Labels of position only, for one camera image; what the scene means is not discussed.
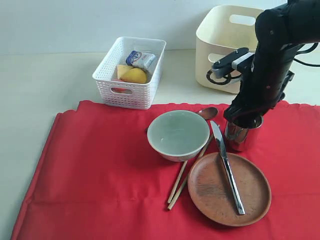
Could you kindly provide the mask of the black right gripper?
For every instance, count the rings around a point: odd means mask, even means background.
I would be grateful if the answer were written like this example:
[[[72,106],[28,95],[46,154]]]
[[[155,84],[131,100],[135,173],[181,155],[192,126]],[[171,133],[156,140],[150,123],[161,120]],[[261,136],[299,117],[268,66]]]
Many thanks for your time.
[[[223,117],[241,128],[258,128],[262,116],[281,98],[294,57],[293,44],[271,48],[259,43],[250,68],[243,74],[240,92]]]

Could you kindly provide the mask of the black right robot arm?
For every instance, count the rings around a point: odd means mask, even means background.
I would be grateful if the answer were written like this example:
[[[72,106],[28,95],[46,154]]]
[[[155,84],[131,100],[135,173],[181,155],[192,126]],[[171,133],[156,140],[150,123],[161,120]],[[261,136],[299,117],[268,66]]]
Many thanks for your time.
[[[265,115],[285,96],[287,77],[299,49],[320,41],[320,2],[289,0],[263,11],[255,21],[257,47],[240,70],[240,90],[224,111],[229,122],[245,126]]]

